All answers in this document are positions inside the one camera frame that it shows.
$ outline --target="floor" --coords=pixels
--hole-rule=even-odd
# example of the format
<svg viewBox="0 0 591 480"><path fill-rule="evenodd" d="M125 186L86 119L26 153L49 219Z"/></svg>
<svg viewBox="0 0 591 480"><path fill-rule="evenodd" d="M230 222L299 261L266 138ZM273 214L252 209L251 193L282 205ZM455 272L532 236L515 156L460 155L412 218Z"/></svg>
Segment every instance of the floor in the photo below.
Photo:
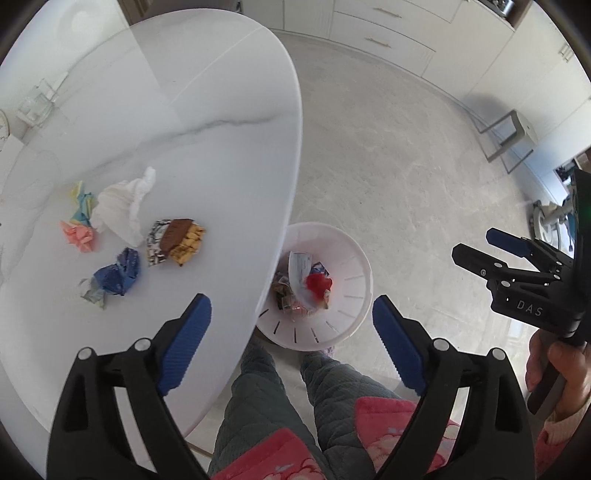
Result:
<svg viewBox="0 0 591 480"><path fill-rule="evenodd" d="M494 226L529 236L531 202L544 196L531 173L520 167L509 176L501 161L489 164L483 151L494 150L493 140L479 139L462 108L397 67L348 48L279 36L297 69L304 105L292 223L324 222L347 232L369 258L376 296L389 295L431 337L443 336L459 350L505 349L523 384L534 329L493 313L484 281L456 267L451 252L462 242L528 268L490 247L485 234ZM290 400L314 433L297 355L270 350ZM370 318L337 346L335 358L404 392ZM190 442L213 451L229 397L228 386ZM463 402L464 392L455 420Z"/></svg>

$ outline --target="pink sleeve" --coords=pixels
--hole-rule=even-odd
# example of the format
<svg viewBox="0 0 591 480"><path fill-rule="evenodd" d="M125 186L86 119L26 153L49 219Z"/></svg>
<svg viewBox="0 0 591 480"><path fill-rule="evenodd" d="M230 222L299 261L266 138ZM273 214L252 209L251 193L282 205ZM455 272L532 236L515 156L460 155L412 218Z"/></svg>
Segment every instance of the pink sleeve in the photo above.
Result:
<svg viewBox="0 0 591 480"><path fill-rule="evenodd" d="M535 471L537 476L540 476L546 471L546 469L554 462L554 460L556 460L558 455L560 455L568 442L568 440L565 440L558 445L549 445L548 432L542 430L540 436L538 437L538 441L535 444Z"/></svg>
<svg viewBox="0 0 591 480"><path fill-rule="evenodd" d="M535 470L540 476L556 460L570 438L579 428L579 424L587 413L591 404L591 395L581 409L570 417L556 421L554 413L544 423L544 430L540 433L535 444Z"/></svg>

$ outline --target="blue candy wrapper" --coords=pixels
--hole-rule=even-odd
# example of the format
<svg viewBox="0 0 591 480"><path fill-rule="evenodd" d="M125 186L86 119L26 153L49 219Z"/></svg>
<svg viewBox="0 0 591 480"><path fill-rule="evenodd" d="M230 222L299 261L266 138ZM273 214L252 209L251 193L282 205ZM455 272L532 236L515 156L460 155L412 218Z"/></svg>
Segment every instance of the blue candy wrapper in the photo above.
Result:
<svg viewBox="0 0 591 480"><path fill-rule="evenodd" d="M91 279L80 282L80 296L101 308L105 295L124 296L139 276L139 253L125 248L117 255L117 262L95 272Z"/></svg>
<svg viewBox="0 0 591 480"><path fill-rule="evenodd" d="M310 269L310 275L314 273L323 273L326 278L330 277L330 274L326 271L324 265L320 262L316 262L314 265L312 265L312 268Z"/></svg>
<svg viewBox="0 0 591 480"><path fill-rule="evenodd" d="M99 286L108 295L125 295L139 275L139 253L125 248L118 256L117 263L107 265L95 272Z"/></svg>

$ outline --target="candy wrapper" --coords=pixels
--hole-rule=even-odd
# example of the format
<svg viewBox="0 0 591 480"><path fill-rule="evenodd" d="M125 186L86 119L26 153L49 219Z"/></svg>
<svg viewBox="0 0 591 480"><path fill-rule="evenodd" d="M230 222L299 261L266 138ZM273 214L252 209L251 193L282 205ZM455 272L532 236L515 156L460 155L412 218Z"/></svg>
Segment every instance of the candy wrapper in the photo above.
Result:
<svg viewBox="0 0 591 480"><path fill-rule="evenodd" d="M188 218L159 220L146 239L148 265L157 265L172 258L182 267L199 252L205 232L205 228Z"/></svg>
<svg viewBox="0 0 591 480"><path fill-rule="evenodd" d="M312 265L310 269L310 275L314 275L315 273L322 273L326 278L330 277L330 274L326 271L324 265L320 262L316 262Z"/></svg>
<svg viewBox="0 0 591 480"><path fill-rule="evenodd" d="M82 253L92 252L95 232L86 225L70 225L60 222L61 229L66 236L68 243L78 247Z"/></svg>
<svg viewBox="0 0 591 480"><path fill-rule="evenodd" d="M70 223L90 227L90 215L95 206L95 198L93 194L85 193L84 182L79 181L70 192L70 196L78 207L78 210L70 219Z"/></svg>
<svg viewBox="0 0 591 480"><path fill-rule="evenodd" d="M125 248L117 262L95 272L79 284L80 296L101 308L105 308L105 295L124 296L139 276L139 253Z"/></svg>

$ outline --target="white round table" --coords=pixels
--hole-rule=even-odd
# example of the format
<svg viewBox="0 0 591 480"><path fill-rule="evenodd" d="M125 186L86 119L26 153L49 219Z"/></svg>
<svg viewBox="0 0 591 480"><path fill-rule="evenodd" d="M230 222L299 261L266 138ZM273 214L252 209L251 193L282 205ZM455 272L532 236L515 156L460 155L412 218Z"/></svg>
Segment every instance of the white round table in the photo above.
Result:
<svg viewBox="0 0 591 480"><path fill-rule="evenodd" d="M56 110L25 137L0 197L0 359L16 392L47 429L76 352L127 349L177 318L195 294L213 317L180 387L166 402L188 434L230 378L256 324L281 251L300 161L301 96L285 48L238 14L186 10L121 32L81 59ZM207 229L183 268L142 273L105 310L78 282L111 264L126 243L98 235L96 251L69 245L59 221L87 192L156 170L140 220L191 218ZM140 460L141 439L122 417Z"/></svg>

